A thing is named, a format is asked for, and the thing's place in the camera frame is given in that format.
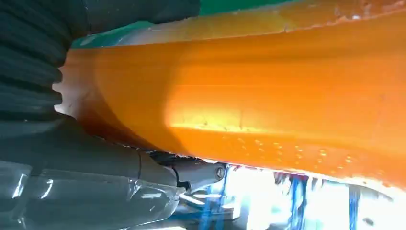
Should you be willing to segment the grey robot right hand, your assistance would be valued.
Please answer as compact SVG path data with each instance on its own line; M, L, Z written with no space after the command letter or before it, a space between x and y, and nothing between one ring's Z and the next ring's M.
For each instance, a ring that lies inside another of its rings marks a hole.
M0 3L0 227L126 230L171 216L180 195L225 165L157 162L88 134L55 110L74 40L137 21L200 12L198 0L3 0Z

